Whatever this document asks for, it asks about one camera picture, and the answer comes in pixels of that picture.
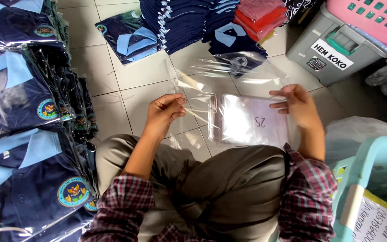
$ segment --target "hand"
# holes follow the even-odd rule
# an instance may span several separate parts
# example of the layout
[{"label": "hand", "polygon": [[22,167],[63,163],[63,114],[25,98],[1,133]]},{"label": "hand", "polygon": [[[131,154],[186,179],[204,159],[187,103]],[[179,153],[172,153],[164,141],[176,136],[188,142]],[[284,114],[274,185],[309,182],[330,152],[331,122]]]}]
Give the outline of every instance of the hand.
[{"label": "hand", "polygon": [[301,128],[323,129],[313,97],[300,85],[287,85],[280,91],[270,91],[270,95],[286,97],[286,102],[273,103],[270,107],[281,108],[280,114],[292,115]]},{"label": "hand", "polygon": [[151,102],[142,136],[161,142],[168,133],[171,123],[176,118],[186,115],[183,107],[186,102],[181,93],[166,94]]}]

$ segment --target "tiled floor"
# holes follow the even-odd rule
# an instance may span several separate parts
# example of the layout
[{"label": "tiled floor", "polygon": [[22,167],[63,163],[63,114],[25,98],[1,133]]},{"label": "tiled floor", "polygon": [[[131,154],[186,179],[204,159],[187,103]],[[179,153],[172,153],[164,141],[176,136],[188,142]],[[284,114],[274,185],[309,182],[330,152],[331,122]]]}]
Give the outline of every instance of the tiled floor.
[{"label": "tiled floor", "polygon": [[[267,40],[263,47],[269,53],[268,60],[283,70],[288,78],[282,80],[281,85],[272,81],[257,85],[246,82],[249,78],[247,75],[234,80],[227,74],[222,78],[213,78],[201,74],[200,69],[192,68],[198,65],[200,58],[212,58],[208,52],[209,45],[201,42],[171,56],[161,51],[135,63],[122,65],[94,24],[128,10],[139,9],[138,0],[60,0],[58,7],[64,14],[64,19],[69,21],[72,65],[79,74],[86,73],[88,77],[100,129],[93,140],[98,146],[113,134],[141,135],[149,102],[172,90],[167,70],[173,65],[193,79],[207,84],[211,92],[268,97],[270,90],[279,89],[281,85],[299,83],[318,99],[319,112],[325,125],[331,120],[345,117],[343,109],[330,91],[314,76],[286,58],[286,50],[297,38],[297,35],[288,33],[286,28],[277,28],[275,36]],[[263,71],[263,76],[266,76],[267,69],[261,68],[262,66],[258,69],[259,73]],[[196,96],[194,91],[184,91],[188,98]],[[189,100],[188,108],[193,110],[204,105],[198,99]],[[187,115],[183,118],[184,126],[174,124],[170,132],[180,133],[176,139],[181,147],[190,149],[196,159],[205,161],[224,148],[208,140],[207,123],[201,118],[206,119],[206,113],[198,118]],[[170,138],[163,143],[171,143]]]}]

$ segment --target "handwritten label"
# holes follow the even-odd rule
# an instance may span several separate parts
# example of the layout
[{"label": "handwritten label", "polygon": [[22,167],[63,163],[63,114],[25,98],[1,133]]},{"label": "handwritten label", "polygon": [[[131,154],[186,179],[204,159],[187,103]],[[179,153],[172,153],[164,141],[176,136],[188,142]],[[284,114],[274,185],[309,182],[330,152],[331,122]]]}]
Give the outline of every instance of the handwritten label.
[{"label": "handwritten label", "polygon": [[387,209],[363,197],[353,230],[353,242],[387,242]]},{"label": "handwritten label", "polygon": [[265,118],[255,117],[255,121],[256,121],[256,127],[262,127],[262,128],[265,127],[265,124],[264,124]]}]

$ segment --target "pink laundry basket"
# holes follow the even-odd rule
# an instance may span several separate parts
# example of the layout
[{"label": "pink laundry basket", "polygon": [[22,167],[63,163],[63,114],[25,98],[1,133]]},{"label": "pink laundry basket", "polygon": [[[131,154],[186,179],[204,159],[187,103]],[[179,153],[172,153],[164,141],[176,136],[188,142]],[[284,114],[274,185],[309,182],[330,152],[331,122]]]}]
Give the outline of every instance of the pink laundry basket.
[{"label": "pink laundry basket", "polygon": [[327,10],[387,44],[387,0],[328,0]]}]

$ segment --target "handwritten number 25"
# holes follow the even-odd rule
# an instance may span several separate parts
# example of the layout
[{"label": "handwritten number 25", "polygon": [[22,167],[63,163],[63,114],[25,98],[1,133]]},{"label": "handwritten number 25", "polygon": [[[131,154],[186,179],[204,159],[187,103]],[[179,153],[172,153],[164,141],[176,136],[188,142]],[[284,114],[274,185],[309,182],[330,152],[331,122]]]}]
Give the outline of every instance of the handwritten number 25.
[{"label": "handwritten number 25", "polygon": [[255,118],[255,121],[256,121],[256,123],[257,123],[256,127],[262,127],[262,128],[265,127],[265,126],[264,126],[264,120],[265,120],[265,118],[262,118],[262,121],[261,121],[261,122],[259,122],[258,119],[259,119],[259,121],[261,121],[261,118],[260,118],[260,117],[256,117],[256,118]]}]

